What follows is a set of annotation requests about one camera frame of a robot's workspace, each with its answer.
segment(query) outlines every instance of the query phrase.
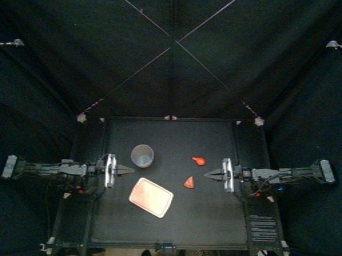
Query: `black table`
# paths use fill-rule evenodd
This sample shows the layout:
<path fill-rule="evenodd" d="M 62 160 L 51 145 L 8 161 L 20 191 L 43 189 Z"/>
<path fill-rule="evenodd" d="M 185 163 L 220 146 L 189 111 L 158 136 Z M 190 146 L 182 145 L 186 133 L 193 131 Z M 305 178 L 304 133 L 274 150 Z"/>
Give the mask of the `black table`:
<path fill-rule="evenodd" d="M 131 161 L 131 150 L 139 144 L 150 145 L 155 152 L 154 163 L 146 169 Z M 169 243 L 187 249 L 248 250 L 242 203 L 225 192 L 224 183 L 203 175 L 222 167 L 224 158 L 232 158 L 233 164 L 269 167 L 264 131 L 254 123 L 111 119 L 106 124 L 87 124 L 75 141 L 73 158 L 94 162 L 105 153 L 115 153 L 118 164 L 137 172 L 117 178 L 115 187 L 106 190 L 94 209 L 83 214 L 90 224 L 90 247 L 151 248 L 155 243 Z M 206 158 L 206 166 L 195 164 L 194 156 Z M 190 176 L 195 179 L 195 189 L 183 186 Z M 141 177 L 174 193 L 163 218 L 129 201 Z M 73 235 L 65 235 L 63 239 L 73 240 Z"/>

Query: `pink tray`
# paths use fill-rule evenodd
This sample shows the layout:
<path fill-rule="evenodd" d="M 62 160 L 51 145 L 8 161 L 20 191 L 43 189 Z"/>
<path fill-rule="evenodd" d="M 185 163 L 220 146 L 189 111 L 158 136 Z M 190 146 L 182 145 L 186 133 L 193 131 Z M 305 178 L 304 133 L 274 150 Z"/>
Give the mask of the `pink tray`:
<path fill-rule="evenodd" d="M 173 198 L 173 192 L 146 178 L 139 179 L 130 195 L 130 201 L 158 218 L 163 218 Z"/>

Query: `rectangular tray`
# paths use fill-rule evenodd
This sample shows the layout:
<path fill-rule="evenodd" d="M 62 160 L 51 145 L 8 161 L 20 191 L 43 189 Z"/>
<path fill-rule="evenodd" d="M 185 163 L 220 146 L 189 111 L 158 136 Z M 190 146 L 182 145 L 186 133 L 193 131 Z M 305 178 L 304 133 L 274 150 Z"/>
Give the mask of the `rectangular tray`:
<path fill-rule="evenodd" d="M 146 178 L 139 179 L 130 195 L 130 201 L 158 218 L 165 217 L 173 198 L 173 192 Z"/>

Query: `red object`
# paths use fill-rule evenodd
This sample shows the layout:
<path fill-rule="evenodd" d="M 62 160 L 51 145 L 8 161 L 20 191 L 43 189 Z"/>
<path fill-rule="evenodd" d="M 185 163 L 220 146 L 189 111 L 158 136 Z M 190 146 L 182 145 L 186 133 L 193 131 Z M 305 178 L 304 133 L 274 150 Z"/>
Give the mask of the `red object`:
<path fill-rule="evenodd" d="M 206 159 L 203 157 L 193 157 L 193 160 L 197 162 L 199 166 L 206 165 Z"/>

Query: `black fabric wall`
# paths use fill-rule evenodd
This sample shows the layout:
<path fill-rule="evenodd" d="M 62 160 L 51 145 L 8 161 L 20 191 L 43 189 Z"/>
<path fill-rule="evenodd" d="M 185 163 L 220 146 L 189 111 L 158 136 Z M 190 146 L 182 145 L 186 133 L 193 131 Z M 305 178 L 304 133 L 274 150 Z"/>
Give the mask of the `black fabric wall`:
<path fill-rule="evenodd" d="M 305 167 L 329 159 L 342 178 L 342 52 L 324 51 L 280 104 L 268 126 L 274 166 Z M 286 187 L 285 235 L 301 255 L 341 255 L 341 185 Z"/>
<path fill-rule="evenodd" d="M 6 27 L 0 30 L 4 41 L 18 36 Z M 70 156 L 75 117 L 53 84 L 26 51 L 0 48 L 0 169 L 12 154 L 31 162 L 53 163 Z M 47 183 L 0 180 L 0 205 L 0 255 L 39 255 L 57 212 Z"/>
<path fill-rule="evenodd" d="M 328 158 L 341 181 L 342 51 L 325 48 L 342 42 L 341 1 L 236 1 L 191 34 L 185 46 L 229 90 L 125 1 L 3 2 L 0 41 L 23 38 L 27 46 L 0 48 L 0 169 L 11 154 L 67 158 L 77 114 L 171 46 L 93 113 L 250 118 L 240 98 L 264 112 L 273 166 Z M 179 1 L 173 27 L 171 2 L 133 2 L 169 32 L 178 29 L 175 39 L 228 4 Z M 341 254 L 341 194 L 338 184 L 308 184 L 281 197 L 286 239 L 302 255 Z M 36 255 L 53 197 L 42 182 L 0 180 L 0 255 Z"/>

